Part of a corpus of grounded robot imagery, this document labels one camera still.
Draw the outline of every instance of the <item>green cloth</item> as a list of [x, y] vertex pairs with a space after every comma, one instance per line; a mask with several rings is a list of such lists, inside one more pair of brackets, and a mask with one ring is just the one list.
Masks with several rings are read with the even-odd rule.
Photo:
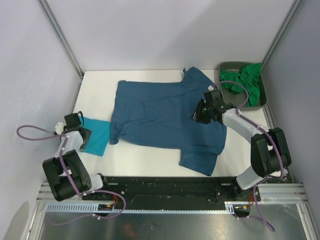
[[[249, 64], [241, 68], [240, 72], [221, 71], [220, 81], [233, 81], [241, 84], [249, 93], [247, 107], [255, 107], [258, 105], [260, 91], [258, 86], [259, 76], [261, 73], [261, 63]], [[232, 83], [223, 83], [223, 89], [230, 89], [236, 93], [243, 93], [244, 89]]]

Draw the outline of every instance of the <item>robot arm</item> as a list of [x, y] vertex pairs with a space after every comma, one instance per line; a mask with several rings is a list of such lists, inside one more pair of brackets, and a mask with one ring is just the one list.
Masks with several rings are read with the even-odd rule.
[[76, 194], [68, 177], [63, 175], [64, 169], [60, 161], [61, 151], [63, 162], [71, 172], [74, 184], [80, 193], [103, 187], [102, 175], [89, 175], [78, 155], [88, 142], [91, 131], [82, 127], [77, 113], [66, 115], [64, 119], [66, 124], [59, 122], [55, 126], [55, 134], [62, 135], [61, 144], [54, 156], [42, 163], [50, 189], [57, 201], [72, 198]]
[[236, 183], [241, 190], [253, 187], [263, 178], [281, 169], [275, 149], [269, 149], [272, 143], [262, 131], [271, 136], [283, 167], [291, 164], [285, 134], [280, 128], [269, 129], [251, 119], [240, 117], [241, 112], [234, 105], [226, 104], [218, 89], [209, 89], [204, 93], [204, 97], [205, 100], [199, 100], [192, 119], [203, 124], [208, 124], [211, 120], [219, 122], [235, 130], [251, 144], [251, 166], [236, 177]]

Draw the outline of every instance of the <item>gray tray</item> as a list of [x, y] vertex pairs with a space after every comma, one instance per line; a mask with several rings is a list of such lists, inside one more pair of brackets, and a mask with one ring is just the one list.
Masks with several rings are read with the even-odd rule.
[[[236, 72], [238, 73], [240, 69], [243, 67], [252, 64], [252, 62], [244, 62], [244, 61], [227, 61], [223, 62], [219, 65], [219, 78], [220, 78], [220, 72], [221, 71], [230, 71], [230, 72]], [[254, 111], [258, 110], [262, 107], [264, 107], [267, 104], [267, 97], [266, 97], [266, 91], [264, 87], [264, 82], [262, 80], [262, 77], [260, 75], [258, 86], [260, 90], [260, 98], [258, 100], [257, 106], [243, 106], [241, 107], [242, 111]], [[242, 93], [235, 93], [229, 89], [222, 89], [221, 84], [219, 84], [218, 89], [221, 91], [223, 100], [225, 103], [231, 103], [235, 106], [239, 106], [241, 103], [243, 103], [246, 100], [246, 94], [244, 92]]]

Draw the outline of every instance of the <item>metal floor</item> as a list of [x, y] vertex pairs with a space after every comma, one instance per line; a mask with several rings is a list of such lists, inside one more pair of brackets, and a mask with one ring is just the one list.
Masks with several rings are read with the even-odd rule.
[[[261, 205], [275, 233], [255, 219], [230, 214], [143, 214], [126, 213], [113, 219], [85, 217], [54, 226], [46, 220], [40, 240], [306, 240], [295, 204]], [[47, 212], [45, 218], [62, 223], [83, 213]], [[258, 216], [256, 207], [250, 215]]]

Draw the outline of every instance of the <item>turquoise cloth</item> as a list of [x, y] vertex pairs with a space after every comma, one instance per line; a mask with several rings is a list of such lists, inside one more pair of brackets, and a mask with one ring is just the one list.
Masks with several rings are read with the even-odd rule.
[[110, 138], [110, 122], [84, 117], [83, 127], [92, 131], [83, 152], [102, 157]]

